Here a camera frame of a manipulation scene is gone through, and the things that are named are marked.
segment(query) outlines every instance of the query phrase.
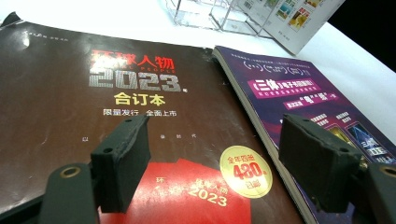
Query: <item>purple magazine cover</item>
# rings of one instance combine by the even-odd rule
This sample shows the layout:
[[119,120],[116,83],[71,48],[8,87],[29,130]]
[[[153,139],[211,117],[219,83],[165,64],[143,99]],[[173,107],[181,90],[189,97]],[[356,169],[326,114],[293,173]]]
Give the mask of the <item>purple magazine cover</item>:
[[[216,46],[236,82],[248,98],[262,127],[279,145],[284,113],[313,120],[350,145],[359,148],[367,161],[396,163],[396,146],[368,120],[310,62],[254,55]],[[348,222],[352,205],[343,215],[313,209],[318,222]]]

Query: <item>magazine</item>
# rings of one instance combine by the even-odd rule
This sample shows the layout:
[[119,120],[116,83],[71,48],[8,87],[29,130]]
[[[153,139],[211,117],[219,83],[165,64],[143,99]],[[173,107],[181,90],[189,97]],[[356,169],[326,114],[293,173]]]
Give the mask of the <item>magazine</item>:
[[238,6],[284,48],[297,54],[345,0],[239,0]]
[[396,163],[396,146],[310,62],[255,55],[216,46],[219,60],[302,215],[318,223],[350,223],[344,214],[319,212],[278,159],[283,115],[311,119],[359,149],[368,162]]
[[212,49],[16,21],[0,29],[0,58],[0,220],[147,115],[148,168],[127,213],[101,223],[303,222]]

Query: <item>yellow circular sticker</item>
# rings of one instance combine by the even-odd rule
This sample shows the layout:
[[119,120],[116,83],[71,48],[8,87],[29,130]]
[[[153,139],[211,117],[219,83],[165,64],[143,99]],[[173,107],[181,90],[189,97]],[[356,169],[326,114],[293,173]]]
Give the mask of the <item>yellow circular sticker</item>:
[[220,170],[230,188],[247,198],[260,198],[272,187],[268,163],[248,147],[225,149],[220,157]]

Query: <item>white surface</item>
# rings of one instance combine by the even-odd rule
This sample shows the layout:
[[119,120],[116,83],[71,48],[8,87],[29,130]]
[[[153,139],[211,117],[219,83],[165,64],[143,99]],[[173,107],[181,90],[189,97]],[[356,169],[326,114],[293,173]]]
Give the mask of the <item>white surface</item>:
[[310,61],[396,144],[396,74],[329,23],[292,56],[271,39],[175,26],[165,0],[0,0],[0,20],[12,11],[25,21],[84,33],[195,47],[222,45]]

